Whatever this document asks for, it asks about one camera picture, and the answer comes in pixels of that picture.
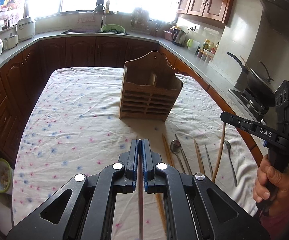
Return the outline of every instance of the gas stove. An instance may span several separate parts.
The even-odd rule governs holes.
[[[246,111],[255,121],[265,124],[263,118],[268,112],[269,107],[264,106],[261,102],[259,102],[259,100],[256,99],[248,88],[246,88],[243,92],[229,89],[229,93],[231,93],[239,101],[239,103],[246,109]]]

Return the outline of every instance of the finger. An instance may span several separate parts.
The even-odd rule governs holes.
[[[263,172],[267,173],[267,171],[268,171],[268,169],[269,169],[270,166],[271,166],[271,163],[270,163],[270,161],[268,160],[268,155],[265,155],[265,156],[262,158],[262,161],[261,161],[261,163],[260,163],[259,168],[260,168]]]
[[[257,195],[262,199],[268,199],[270,197],[269,190],[266,189],[264,186],[260,185],[259,180],[256,179],[255,187],[254,187]]]
[[[267,173],[263,172],[260,168],[257,169],[257,178],[261,185],[265,185],[268,181]]]
[[[262,201],[262,197],[259,197],[257,195],[255,188],[253,188],[253,190],[252,190],[252,197],[258,203]]]
[[[281,191],[289,192],[289,172],[281,173],[271,166],[267,170],[267,177],[269,181],[277,186]]]

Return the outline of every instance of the faucet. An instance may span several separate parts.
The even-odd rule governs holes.
[[[154,21],[152,19],[148,20],[148,22],[153,22],[155,24],[155,27],[156,27],[156,33],[155,33],[155,36],[157,36],[157,32],[159,31],[159,29],[161,28],[161,21]]]
[[[101,29],[101,28],[103,27],[103,25],[105,25],[105,22],[106,22],[107,17],[106,17],[106,15],[105,15],[105,13],[106,13],[106,7],[105,7],[103,4],[98,4],[98,5],[95,7],[95,9],[94,9],[94,11],[93,11],[93,15],[96,13],[96,10],[97,10],[97,8],[98,8],[99,6],[102,6],[102,7],[104,8],[104,14],[103,14],[103,16],[102,16],[102,18],[101,18],[101,26],[100,26],[100,29]]]

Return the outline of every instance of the hand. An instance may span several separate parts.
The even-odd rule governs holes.
[[[279,188],[277,197],[269,209],[269,216],[279,215],[289,208],[289,168],[286,173],[277,171],[271,166],[268,155],[265,155],[257,170],[257,179],[253,188],[253,199],[261,202],[270,197],[270,192],[265,188],[268,180]]]

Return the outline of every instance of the sink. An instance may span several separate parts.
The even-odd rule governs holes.
[[[95,28],[91,27],[88,29],[70,29],[63,33],[99,33],[99,32],[101,32],[99,27],[95,27]],[[117,33],[117,34],[129,35],[129,33]]]
[[[70,29],[63,33],[98,33],[100,32],[99,27],[88,28],[88,29]]]

